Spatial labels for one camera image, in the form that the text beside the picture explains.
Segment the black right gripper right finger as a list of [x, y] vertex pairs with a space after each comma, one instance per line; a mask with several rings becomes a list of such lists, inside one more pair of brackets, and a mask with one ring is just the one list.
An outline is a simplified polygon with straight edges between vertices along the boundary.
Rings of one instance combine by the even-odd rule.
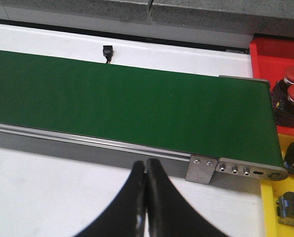
[[147, 161], [147, 212], [151, 237], [225, 237], [180, 194], [161, 162]]

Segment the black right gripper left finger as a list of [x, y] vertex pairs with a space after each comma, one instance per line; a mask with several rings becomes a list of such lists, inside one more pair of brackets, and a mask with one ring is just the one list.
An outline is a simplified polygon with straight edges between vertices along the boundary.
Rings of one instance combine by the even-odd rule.
[[133, 164], [128, 179], [108, 207], [77, 237], [143, 237], [145, 232], [145, 166]]

